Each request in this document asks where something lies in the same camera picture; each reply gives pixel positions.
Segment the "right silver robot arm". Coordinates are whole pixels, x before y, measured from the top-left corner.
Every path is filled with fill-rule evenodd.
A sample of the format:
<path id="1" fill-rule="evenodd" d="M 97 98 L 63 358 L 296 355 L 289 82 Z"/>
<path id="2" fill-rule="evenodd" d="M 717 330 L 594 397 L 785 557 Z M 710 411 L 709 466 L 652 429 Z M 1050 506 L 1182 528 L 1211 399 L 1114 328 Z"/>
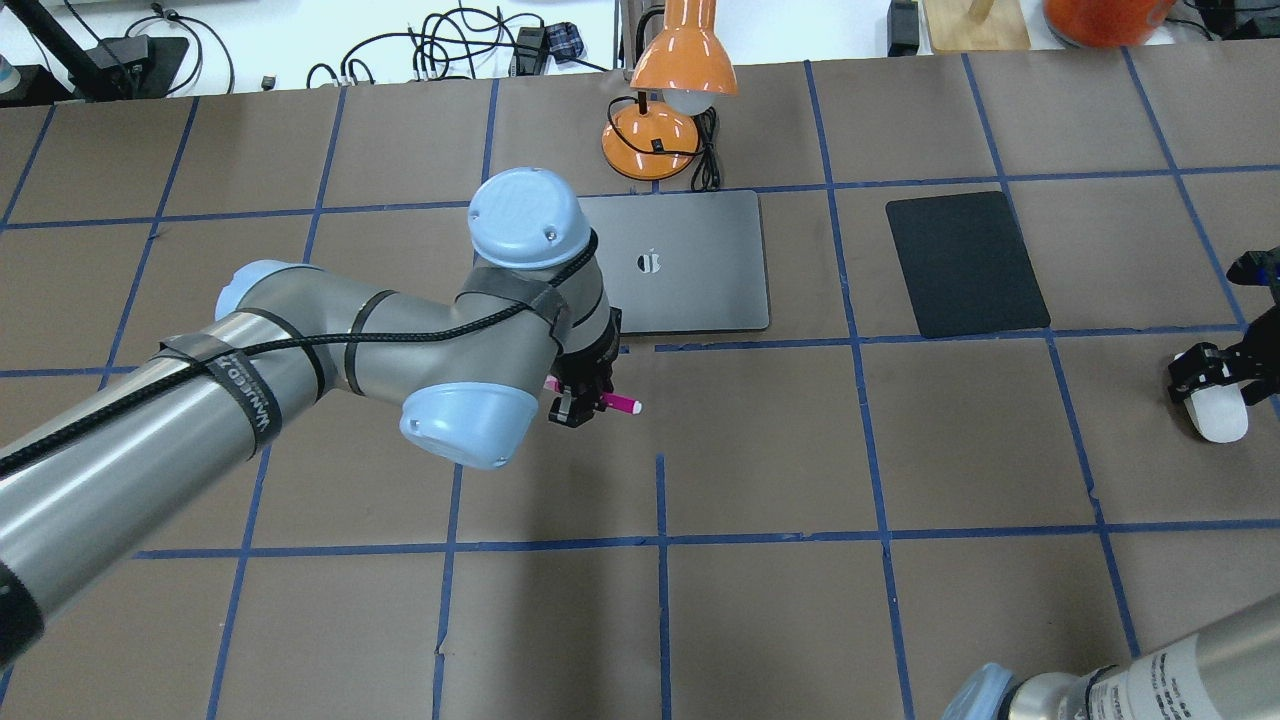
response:
<path id="1" fill-rule="evenodd" d="M 1251 409 L 1277 396 L 1277 306 L 1229 346 L 1199 342 L 1171 356 L 1167 397 L 1202 445 L 1243 439 Z M 1018 678 L 975 670 L 946 719 L 1275 719 L 1277 596 L 1188 632 L 1126 664 L 1080 675 Z"/>

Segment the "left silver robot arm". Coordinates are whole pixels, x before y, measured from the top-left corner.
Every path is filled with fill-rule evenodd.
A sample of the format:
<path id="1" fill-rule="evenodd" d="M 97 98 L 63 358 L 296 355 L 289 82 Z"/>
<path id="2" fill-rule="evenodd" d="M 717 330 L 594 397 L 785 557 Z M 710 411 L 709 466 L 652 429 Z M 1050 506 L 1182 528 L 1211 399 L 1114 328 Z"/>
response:
<path id="1" fill-rule="evenodd" d="M 504 170 L 466 225 L 476 261 L 449 304 L 259 260 L 221 290 L 211 325 L 6 446 L 3 666 L 333 389 L 397 406 L 410 443 L 477 469 L 515 457 L 547 378 L 552 421 L 604 411 L 620 311 L 579 196 L 552 170 Z"/>

